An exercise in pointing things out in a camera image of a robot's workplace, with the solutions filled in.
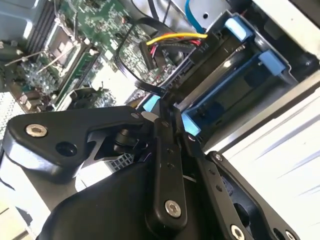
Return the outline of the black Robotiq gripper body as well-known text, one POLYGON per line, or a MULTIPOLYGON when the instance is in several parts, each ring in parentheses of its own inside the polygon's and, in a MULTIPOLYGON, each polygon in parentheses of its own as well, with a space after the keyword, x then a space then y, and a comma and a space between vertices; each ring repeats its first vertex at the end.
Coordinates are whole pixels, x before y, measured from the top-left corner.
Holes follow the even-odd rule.
POLYGON ((40 240, 222 240, 196 184, 170 163, 136 163, 62 201, 40 240))

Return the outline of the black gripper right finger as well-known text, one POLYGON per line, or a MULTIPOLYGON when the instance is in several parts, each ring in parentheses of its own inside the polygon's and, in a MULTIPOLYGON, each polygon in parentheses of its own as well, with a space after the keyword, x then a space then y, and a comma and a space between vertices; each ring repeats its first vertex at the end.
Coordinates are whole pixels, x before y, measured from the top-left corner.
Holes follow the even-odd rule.
POLYGON ((215 240, 298 240, 299 236, 219 152, 204 154, 172 109, 175 130, 201 192, 215 240))

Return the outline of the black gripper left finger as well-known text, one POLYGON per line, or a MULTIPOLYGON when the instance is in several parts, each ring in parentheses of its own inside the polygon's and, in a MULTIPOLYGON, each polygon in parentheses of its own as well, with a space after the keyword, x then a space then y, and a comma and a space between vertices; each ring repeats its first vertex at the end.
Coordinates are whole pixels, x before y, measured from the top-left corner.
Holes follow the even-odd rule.
POLYGON ((183 174, 173 108, 159 99, 151 112, 113 106, 18 115, 5 129, 1 158, 59 184, 70 182, 89 159, 124 154, 134 160, 123 169, 168 163, 183 174))

